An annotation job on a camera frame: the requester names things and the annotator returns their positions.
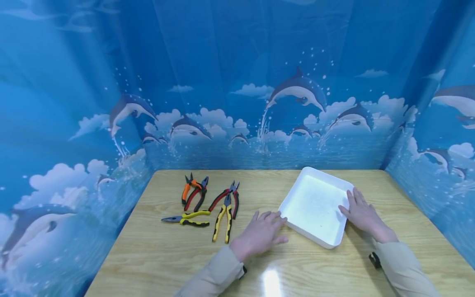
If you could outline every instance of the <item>dolphin-print curtain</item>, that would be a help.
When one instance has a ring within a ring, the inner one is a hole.
[[[160,169],[383,169],[475,267],[474,15],[2,1],[0,293],[83,295]]]

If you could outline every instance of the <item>white tray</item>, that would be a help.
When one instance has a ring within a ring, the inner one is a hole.
[[[279,210],[287,226],[326,249],[337,247],[343,238],[346,217],[338,205],[348,208],[346,191],[353,185],[312,167],[305,167]]]

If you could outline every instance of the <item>right hand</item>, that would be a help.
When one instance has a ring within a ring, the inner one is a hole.
[[[280,215],[280,211],[268,211],[259,217],[259,211],[256,211],[244,232],[229,245],[240,262],[244,262],[252,255],[262,254],[276,244],[288,241],[287,236],[276,235],[287,222],[287,218],[281,218]]]
[[[396,233],[381,220],[374,207],[366,203],[363,194],[358,189],[353,188],[353,193],[346,191],[346,195],[350,209],[342,205],[338,208],[353,225],[371,234],[377,242],[398,241]]]

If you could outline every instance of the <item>needle-nose pliers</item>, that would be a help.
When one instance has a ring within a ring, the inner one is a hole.
[[[196,227],[207,227],[209,226],[209,222],[195,222],[193,220],[190,220],[191,218],[200,216],[200,215],[205,215],[209,216],[211,212],[209,211],[197,211],[197,212],[192,212],[192,213],[184,213],[181,216],[174,216],[174,217],[168,217],[164,218],[161,221],[162,222],[170,222],[170,223],[180,223],[180,225],[192,225]]]

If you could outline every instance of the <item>beige sleeve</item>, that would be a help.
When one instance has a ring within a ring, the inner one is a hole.
[[[175,297],[215,297],[221,294],[235,279],[244,275],[240,263],[229,246],[224,246],[208,265],[193,276]]]
[[[405,243],[377,243],[375,253],[389,282],[402,297],[440,296]]]

